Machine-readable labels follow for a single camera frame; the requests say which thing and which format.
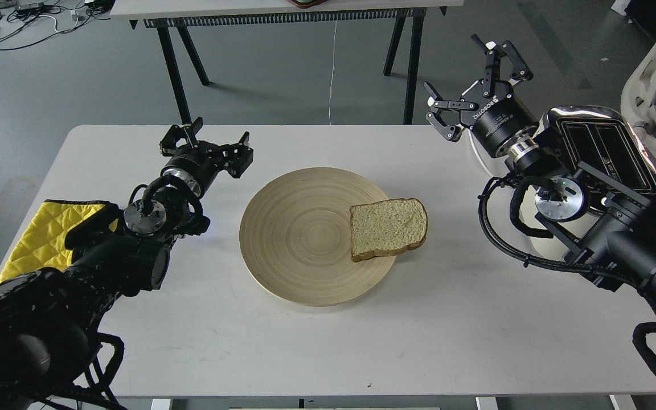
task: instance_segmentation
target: floor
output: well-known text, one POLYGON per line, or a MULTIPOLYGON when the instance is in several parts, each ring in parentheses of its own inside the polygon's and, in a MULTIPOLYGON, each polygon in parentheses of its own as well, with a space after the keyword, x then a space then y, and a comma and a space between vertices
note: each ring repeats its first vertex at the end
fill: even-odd
MULTIPOLYGON (((520 50, 535 78, 518 87, 518 96, 536 116, 561 104, 619 109, 622 87, 651 41, 609 10, 611 3, 467 0, 447 16, 432 9, 425 21, 419 82, 431 81, 448 97, 481 77, 484 57, 469 39, 477 33, 485 41, 511 39, 520 50)), ((66 7, 76 4, 62 1, 66 7)), ((67 13, 58 20, 60 30, 71 27, 67 13)), ((41 39, 53 32, 52 25, 42 19, 2 47, 41 39)), ((390 20, 368 20, 193 28, 214 84, 204 88, 198 82, 184 48, 175 42, 192 115, 203 116, 206 124, 401 124, 409 30, 394 74, 384 77, 392 26, 390 20)), ((425 123, 426 100, 419 88, 414 124, 425 123)), ((0 51, 0 262, 71 128, 175 122, 179 113, 157 34, 142 23, 131 30, 126 21, 93 21, 33 47, 0 51)), ((339 404, 317 399, 308 407, 441 402, 445 409, 473 408, 468 397, 454 399, 354 397, 339 404)), ((284 400, 251 402, 250 407, 296 407, 296 399, 284 400)), ((656 397, 637 400, 640 408, 656 408, 656 397)), ((129 403, 133 409, 148 408, 142 400, 129 403)), ((228 408, 233 403, 187 400, 177 405, 228 408)), ((499 404, 505 409, 610 408, 605 397, 518 397, 499 404)))

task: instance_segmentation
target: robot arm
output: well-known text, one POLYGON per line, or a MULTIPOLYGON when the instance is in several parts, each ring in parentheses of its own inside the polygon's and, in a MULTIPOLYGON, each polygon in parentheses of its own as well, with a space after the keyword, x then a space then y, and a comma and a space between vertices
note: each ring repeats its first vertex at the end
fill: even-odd
MULTIPOLYGON (((624 118, 599 106, 558 106, 534 119, 515 97, 513 85, 532 73, 510 42, 482 44, 487 56, 485 75, 458 101, 442 100, 429 83, 427 120, 450 141, 468 128, 493 158, 507 157, 509 173, 495 177, 479 196, 479 219, 485 236, 505 254, 526 266, 576 272, 599 288, 615 291, 622 284, 635 288, 656 314, 656 172, 645 148, 624 118), (514 68, 510 81, 499 79, 502 57, 514 68), (448 125, 446 112, 457 112, 459 124, 448 125), (510 219, 526 236, 559 239, 568 252, 563 260, 549 260, 516 249, 494 231, 487 217, 487 201, 498 187, 512 187, 510 219), (536 191, 536 219, 545 229, 526 226, 520 203, 529 187, 536 191), (582 237, 560 223, 586 213, 599 216, 582 237)), ((655 323, 643 323, 633 343, 656 376, 656 355, 646 335, 655 323)))
POLYGON ((69 267, 42 268, 0 284, 0 408, 24 409, 33 401, 65 408, 49 402, 51 395, 123 408, 109 385, 124 346, 98 332, 101 319, 120 296, 161 288, 175 241, 208 228, 199 200, 216 175, 239 178, 252 163, 248 133, 218 146, 196 140, 200 127, 201 118, 171 127, 161 142, 162 155, 171 159, 144 185, 141 199, 133 200, 136 189, 124 211, 102 208, 68 232, 69 267), (182 139, 187 142, 177 147, 182 139), (108 226, 115 220, 113 232, 108 226), (105 369, 97 356, 103 343, 114 347, 105 369), (83 373, 88 388, 73 384, 83 373))

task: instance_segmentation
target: bamboo plate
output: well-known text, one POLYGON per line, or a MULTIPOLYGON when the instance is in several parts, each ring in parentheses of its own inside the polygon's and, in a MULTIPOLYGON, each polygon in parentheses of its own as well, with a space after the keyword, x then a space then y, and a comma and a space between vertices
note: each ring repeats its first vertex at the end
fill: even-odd
POLYGON ((343 169, 284 174, 247 205, 239 234, 245 264, 265 290, 288 301, 331 306, 357 298, 396 257, 351 261, 348 208, 386 199, 373 182, 343 169))

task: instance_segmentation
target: yellow oven mitt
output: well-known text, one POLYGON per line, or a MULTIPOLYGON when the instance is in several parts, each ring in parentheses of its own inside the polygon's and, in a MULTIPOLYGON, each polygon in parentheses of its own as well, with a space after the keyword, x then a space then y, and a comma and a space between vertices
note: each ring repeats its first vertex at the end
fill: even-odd
MULTIPOLYGON (((43 267, 63 270, 70 266, 72 251, 65 249, 65 236, 78 224, 110 202, 68 202, 45 200, 29 222, 0 273, 0 283, 43 267)), ((114 222, 110 228, 115 230, 114 222)))

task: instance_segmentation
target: table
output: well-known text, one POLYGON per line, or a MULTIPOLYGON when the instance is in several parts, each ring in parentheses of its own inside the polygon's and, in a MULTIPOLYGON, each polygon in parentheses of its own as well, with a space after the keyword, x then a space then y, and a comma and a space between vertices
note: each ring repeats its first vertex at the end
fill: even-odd
MULTIPOLYGON (((156 178, 167 125, 83 125, 55 158, 29 221, 47 198, 111 200, 156 178)), ((177 242, 162 289, 121 298, 101 331, 122 337, 112 388, 128 397, 553 395, 656 392, 631 332, 653 320, 627 287, 599 290, 578 275, 523 268, 477 221, 487 176, 468 141, 429 125, 205 125, 200 140, 251 133, 255 161, 220 174, 202 199, 203 236, 177 242), (355 301, 310 308, 263 290, 242 261, 249 200, 296 169, 332 166, 371 179, 390 198, 419 198, 429 233, 355 301)), ((507 222, 510 192, 490 210, 507 222)), ((24 223, 18 237, 26 227, 24 223)))
POLYGON ((375 18, 396 18, 389 45, 383 74, 391 75, 396 49, 399 46, 401 31, 406 18, 412 18, 412 36, 409 45, 409 70, 407 91, 404 99, 404 124, 411 124, 416 95, 417 70, 421 36, 424 28, 424 15, 427 7, 442 7, 445 13, 448 6, 461 6, 464 0, 331 0, 311 7, 299 9, 287 0, 118 0, 110 13, 112 18, 128 19, 133 28, 139 19, 144 26, 156 28, 171 86, 179 107, 183 124, 191 123, 191 114, 182 85, 179 67, 174 55, 169 28, 179 31, 185 48, 201 84, 211 84, 206 70, 193 44, 188 26, 224 26, 265 23, 297 23, 308 21, 363 20, 375 18))

